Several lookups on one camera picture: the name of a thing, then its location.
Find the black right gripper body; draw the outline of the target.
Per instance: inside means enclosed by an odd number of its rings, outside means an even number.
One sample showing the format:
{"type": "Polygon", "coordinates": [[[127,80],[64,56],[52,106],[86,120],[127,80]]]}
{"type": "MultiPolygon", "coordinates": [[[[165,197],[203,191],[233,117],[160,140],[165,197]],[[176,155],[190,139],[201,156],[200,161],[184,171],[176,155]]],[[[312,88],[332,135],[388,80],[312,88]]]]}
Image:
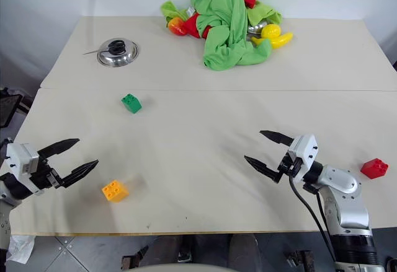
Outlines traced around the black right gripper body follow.
{"type": "Polygon", "coordinates": [[[300,157],[296,157],[294,160],[292,160],[292,157],[289,155],[289,153],[286,153],[279,163],[277,170],[281,174],[296,177],[298,172],[301,170],[302,165],[303,160],[300,157]]]}

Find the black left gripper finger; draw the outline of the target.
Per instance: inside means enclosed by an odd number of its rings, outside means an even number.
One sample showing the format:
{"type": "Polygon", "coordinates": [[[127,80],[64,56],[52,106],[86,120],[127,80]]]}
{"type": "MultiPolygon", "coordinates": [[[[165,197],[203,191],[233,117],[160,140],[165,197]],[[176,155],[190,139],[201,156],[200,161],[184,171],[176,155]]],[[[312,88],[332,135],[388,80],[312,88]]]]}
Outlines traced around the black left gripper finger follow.
{"type": "Polygon", "coordinates": [[[58,154],[61,154],[65,151],[67,151],[68,149],[73,147],[79,141],[80,141],[80,139],[78,139],[78,138],[65,139],[65,140],[53,143],[53,144],[37,151],[37,153],[42,159],[48,159],[51,156],[58,155],[58,154]]]}
{"type": "Polygon", "coordinates": [[[60,186],[67,188],[73,185],[74,183],[80,181],[86,175],[88,175],[98,163],[99,163],[98,160],[93,160],[72,170],[68,176],[61,179],[60,186]]]}

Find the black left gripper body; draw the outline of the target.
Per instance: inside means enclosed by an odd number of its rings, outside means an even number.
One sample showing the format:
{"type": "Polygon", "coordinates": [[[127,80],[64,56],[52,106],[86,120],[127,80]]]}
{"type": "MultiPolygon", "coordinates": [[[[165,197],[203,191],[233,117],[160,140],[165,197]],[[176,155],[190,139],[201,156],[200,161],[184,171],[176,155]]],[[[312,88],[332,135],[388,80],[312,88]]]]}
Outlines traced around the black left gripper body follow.
{"type": "Polygon", "coordinates": [[[37,170],[31,174],[30,180],[39,190],[51,187],[58,188],[63,185],[62,178],[54,168],[50,167],[48,160],[43,157],[39,157],[37,170]]]}

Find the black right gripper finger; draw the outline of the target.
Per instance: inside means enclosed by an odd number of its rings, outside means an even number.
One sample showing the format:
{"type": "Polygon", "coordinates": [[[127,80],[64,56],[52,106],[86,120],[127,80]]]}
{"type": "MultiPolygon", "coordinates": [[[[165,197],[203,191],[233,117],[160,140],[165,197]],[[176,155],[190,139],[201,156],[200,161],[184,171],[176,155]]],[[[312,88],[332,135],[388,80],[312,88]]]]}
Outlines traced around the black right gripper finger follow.
{"type": "Polygon", "coordinates": [[[260,131],[260,134],[277,144],[283,144],[286,146],[291,146],[292,142],[294,141],[293,138],[275,131],[262,130],[260,131]]]}
{"type": "Polygon", "coordinates": [[[273,182],[279,182],[281,179],[281,173],[271,170],[267,165],[257,159],[249,156],[244,156],[245,160],[259,173],[270,178],[273,182]]]}

